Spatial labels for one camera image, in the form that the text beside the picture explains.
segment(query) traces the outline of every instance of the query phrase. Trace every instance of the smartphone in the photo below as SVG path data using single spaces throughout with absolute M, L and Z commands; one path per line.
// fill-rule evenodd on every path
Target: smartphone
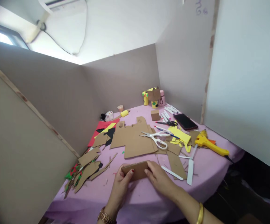
M 198 129 L 198 126 L 184 114 L 175 114 L 174 118 L 185 131 Z

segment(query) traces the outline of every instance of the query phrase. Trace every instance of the yellow cardboard roll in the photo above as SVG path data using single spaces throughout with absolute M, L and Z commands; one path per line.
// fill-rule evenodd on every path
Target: yellow cardboard roll
M 125 117 L 125 116 L 127 116 L 128 114 L 129 114 L 128 110 L 124 110 L 123 112 L 120 113 L 120 115 L 121 115 L 122 117 Z

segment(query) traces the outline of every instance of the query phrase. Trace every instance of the hand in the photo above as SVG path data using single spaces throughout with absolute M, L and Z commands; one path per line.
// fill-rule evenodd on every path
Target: hand
M 129 182 L 134 174 L 134 170 L 131 169 L 126 174 L 126 176 L 124 175 L 124 173 L 122 172 L 122 168 L 128 165 L 129 164 L 123 164 L 118 169 L 114 178 L 114 183 L 112 186 L 108 203 L 104 209 L 104 212 L 113 219 L 116 219 L 119 209 L 121 209 L 121 207 L 123 206 L 123 201 L 128 191 Z
M 151 171 L 145 169 L 144 172 L 154 188 L 168 199 L 174 201 L 178 195 L 179 187 L 156 162 L 147 160 L 147 165 Z

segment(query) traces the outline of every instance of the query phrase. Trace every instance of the gold bracelet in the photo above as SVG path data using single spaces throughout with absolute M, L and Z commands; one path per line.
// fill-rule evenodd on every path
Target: gold bracelet
M 203 204 L 199 203 L 199 215 L 198 215 L 198 219 L 197 219 L 196 224 L 203 223 L 203 213 L 204 213 Z
M 104 208 L 105 206 L 102 208 L 102 210 L 100 211 L 100 214 L 98 215 L 98 220 L 101 219 L 104 223 L 106 224 L 116 224 L 116 220 L 114 220 L 113 218 L 111 218 L 109 215 L 107 215 L 104 212 Z

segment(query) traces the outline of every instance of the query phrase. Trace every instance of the woman's left hand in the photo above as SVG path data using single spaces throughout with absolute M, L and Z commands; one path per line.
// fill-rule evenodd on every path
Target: woman's left hand
M 129 164 L 123 164 L 118 169 L 114 178 L 114 183 L 108 203 L 104 209 L 104 212 L 110 217 L 112 217 L 114 220 L 116 220 L 117 213 L 123 205 L 125 195 L 128 191 L 129 182 L 134 174 L 134 170 L 131 169 L 126 174 L 126 176 L 124 175 L 124 173 L 122 172 L 122 168 L 128 165 Z

